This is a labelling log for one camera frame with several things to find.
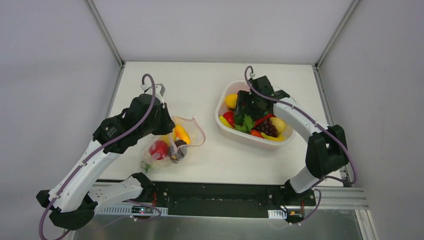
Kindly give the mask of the yellow toy cabbage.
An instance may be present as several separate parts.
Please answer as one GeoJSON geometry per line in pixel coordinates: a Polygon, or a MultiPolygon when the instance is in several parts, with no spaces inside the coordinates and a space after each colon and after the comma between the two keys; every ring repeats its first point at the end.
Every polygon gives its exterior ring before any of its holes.
{"type": "Polygon", "coordinates": [[[177,140],[177,135],[173,131],[172,133],[162,135],[159,138],[161,141],[164,141],[168,146],[175,145],[175,141],[177,140]]]}

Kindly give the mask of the orange toy mango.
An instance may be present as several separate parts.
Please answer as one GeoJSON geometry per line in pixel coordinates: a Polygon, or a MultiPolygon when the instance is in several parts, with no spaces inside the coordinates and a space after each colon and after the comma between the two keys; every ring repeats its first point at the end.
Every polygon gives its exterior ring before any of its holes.
{"type": "Polygon", "coordinates": [[[175,128],[173,129],[173,132],[172,132],[172,137],[173,137],[173,140],[174,141],[176,141],[176,140],[182,140],[182,141],[184,141],[186,144],[190,144],[191,143],[191,139],[190,139],[190,136],[189,136],[189,134],[186,132],[186,130],[181,126],[181,125],[179,125],[179,124],[177,124],[176,126],[175,126],[175,128]]]}

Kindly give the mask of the clear zip top bag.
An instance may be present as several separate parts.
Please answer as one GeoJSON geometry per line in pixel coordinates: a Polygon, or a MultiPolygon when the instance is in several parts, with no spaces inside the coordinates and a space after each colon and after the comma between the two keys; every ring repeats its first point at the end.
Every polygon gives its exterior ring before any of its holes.
{"type": "Polygon", "coordinates": [[[206,142],[205,132],[195,116],[171,119],[175,123],[172,132],[155,136],[143,151],[140,161],[143,173],[178,164],[206,142]]]}

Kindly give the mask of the dark purple toy eggplant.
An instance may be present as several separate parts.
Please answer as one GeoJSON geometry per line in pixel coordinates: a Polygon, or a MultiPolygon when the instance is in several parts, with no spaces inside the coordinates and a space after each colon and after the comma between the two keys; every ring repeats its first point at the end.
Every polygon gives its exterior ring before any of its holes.
{"type": "Polygon", "coordinates": [[[188,154],[187,144],[183,140],[176,140],[175,145],[171,145],[168,151],[170,161],[177,164],[180,160],[185,158],[188,154]]]}

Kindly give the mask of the red toy tomato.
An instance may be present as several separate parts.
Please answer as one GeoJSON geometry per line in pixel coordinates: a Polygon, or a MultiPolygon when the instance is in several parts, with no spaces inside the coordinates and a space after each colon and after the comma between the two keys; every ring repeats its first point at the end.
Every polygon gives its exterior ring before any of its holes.
{"type": "Polygon", "coordinates": [[[169,145],[163,140],[156,140],[148,152],[153,160],[164,160],[169,156],[169,145]]]}

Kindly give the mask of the white toy radish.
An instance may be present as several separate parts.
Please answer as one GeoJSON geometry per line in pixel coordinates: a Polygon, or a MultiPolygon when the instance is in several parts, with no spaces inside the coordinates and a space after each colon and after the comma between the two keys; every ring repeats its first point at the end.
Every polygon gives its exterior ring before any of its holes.
{"type": "Polygon", "coordinates": [[[148,173],[166,167],[168,163],[163,158],[160,159],[160,157],[158,153],[143,155],[140,163],[141,169],[148,173]]]}

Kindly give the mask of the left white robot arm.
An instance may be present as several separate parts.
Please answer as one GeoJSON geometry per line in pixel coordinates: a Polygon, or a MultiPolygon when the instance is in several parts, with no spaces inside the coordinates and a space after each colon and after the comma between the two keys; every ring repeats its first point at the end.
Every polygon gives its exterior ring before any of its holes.
{"type": "Polygon", "coordinates": [[[133,199],[149,201],[154,185],[141,172],[105,188],[90,188],[111,163],[141,138],[166,135],[174,127],[161,94],[143,93],[135,97],[120,114],[101,122],[84,155],[55,188],[36,195],[46,209],[43,215],[49,216],[54,226],[74,231],[114,204],[133,199]]]}

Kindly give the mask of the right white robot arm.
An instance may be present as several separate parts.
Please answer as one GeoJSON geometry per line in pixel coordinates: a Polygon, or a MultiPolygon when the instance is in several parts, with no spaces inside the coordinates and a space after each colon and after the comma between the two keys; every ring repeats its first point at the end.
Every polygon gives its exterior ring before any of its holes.
{"type": "Polygon", "coordinates": [[[272,119],[281,119],[307,144],[305,166],[284,183],[282,194],[283,202],[296,205],[308,190],[350,162],[345,131],[340,125],[322,126],[288,93],[275,90],[266,76],[249,78],[246,84],[249,89],[238,91],[231,108],[238,131],[255,130],[265,139],[276,140],[283,130],[272,119]]]}

